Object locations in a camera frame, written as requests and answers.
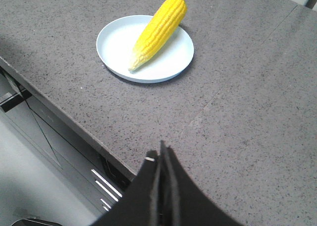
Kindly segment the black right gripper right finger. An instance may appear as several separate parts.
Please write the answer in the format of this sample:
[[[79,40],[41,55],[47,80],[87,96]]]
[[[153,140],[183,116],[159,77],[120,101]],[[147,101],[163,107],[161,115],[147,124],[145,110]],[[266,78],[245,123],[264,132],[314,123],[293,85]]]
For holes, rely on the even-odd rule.
[[[163,226],[239,226],[192,181],[174,150],[160,142],[160,209]]]

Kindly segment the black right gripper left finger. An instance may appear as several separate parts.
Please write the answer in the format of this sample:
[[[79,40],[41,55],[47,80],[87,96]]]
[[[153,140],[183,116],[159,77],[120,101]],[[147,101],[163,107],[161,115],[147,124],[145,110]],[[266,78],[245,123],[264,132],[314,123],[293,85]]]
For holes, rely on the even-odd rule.
[[[157,151],[146,154],[122,198],[94,226],[158,226],[160,163]]]

